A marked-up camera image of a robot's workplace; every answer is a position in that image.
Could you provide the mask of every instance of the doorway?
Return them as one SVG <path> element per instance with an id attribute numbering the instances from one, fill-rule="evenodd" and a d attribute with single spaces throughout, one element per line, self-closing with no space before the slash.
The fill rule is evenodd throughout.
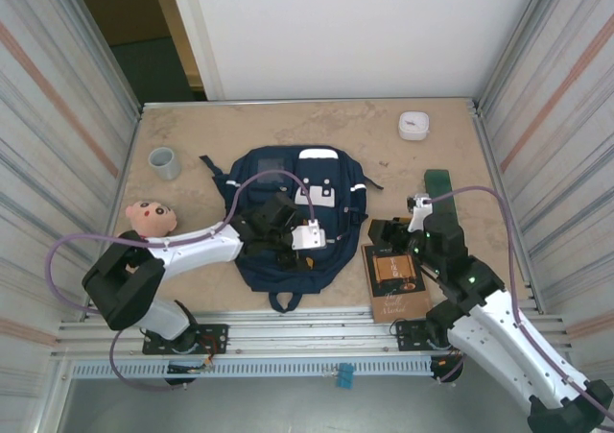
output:
<path id="1" fill-rule="evenodd" d="M 83 1 L 139 104 L 206 100 L 175 0 Z"/>

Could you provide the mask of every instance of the book cover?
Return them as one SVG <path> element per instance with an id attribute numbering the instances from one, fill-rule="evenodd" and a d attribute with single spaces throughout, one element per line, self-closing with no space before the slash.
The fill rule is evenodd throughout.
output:
<path id="1" fill-rule="evenodd" d="M 424 318 L 433 303 L 412 257 L 372 245 L 362 251 L 375 323 Z"/>

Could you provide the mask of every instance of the wooden table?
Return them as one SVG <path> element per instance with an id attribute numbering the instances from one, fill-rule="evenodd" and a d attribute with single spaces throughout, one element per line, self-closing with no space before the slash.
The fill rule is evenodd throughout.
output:
<path id="1" fill-rule="evenodd" d="M 398 135 L 399 116 L 409 110 L 430 117 L 431 133 L 424 141 Z M 174 234 L 219 222 L 223 200 L 199 156 L 209 155 L 227 171 L 249 150 L 276 144 L 325 144 L 348 152 L 385 187 L 367 190 L 367 212 L 380 219 L 407 216 L 406 197 L 424 191 L 427 169 L 448 169 L 453 188 L 491 185 L 464 99 L 157 105 L 146 108 L 141 120 L 116 232 L 130 229 L 124 209 L 138 200 L 172 207 L 179 219 Z M 182 172 L 173 181 L 160 180 L 148 165 L 150 151 L 160 146 L 175 150 L 181 161 Z M 494 199 L 469 193 L 458 196 L 456 205 L 469 251 L 508 283 L 505 227 Z M 368 243 L 368 225 L 363 224 L 361 244 Z M 525 299 L 524 284 L 518 282 L 519 297 Z M 435 302 L 442 300 L 435 285 L 430 291 Z M 195 312 L 270 309 L 267 294 L 251 292 L 233 263 L 174 277 L 159 292 Z M 321 294 L 304 296 L 300 307 L 356 305 L 369 305 L 360 252 Z"/>

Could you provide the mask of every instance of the metal wall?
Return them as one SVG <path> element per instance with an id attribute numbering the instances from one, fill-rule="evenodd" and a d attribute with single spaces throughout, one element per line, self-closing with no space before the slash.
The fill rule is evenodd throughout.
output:
<path id="1" fill-rule="evenodd" d="M 63 234 L 104 232 L 137 104 L 78 0 L 0 0 L 0 430 L 29 427 L 60 320 L 44 257 Z M 95 244 L 60 249 L 83 301 Z"/>
<path id="2" fill-rule="evenodd" d="M 614 385 L 614 0 L 542 0 L 480 101 L 549 313 Z"/>

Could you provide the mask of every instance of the stuffed toy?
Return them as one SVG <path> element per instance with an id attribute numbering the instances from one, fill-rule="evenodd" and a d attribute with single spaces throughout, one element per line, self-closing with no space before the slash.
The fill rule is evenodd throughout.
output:
<path id="1" fill-rule="evenodd" d="M 175 212 L 164 204 L 138 201 L 126 207 L 132 229 L 142 238 L 161 238 L 177 226 Z"/>

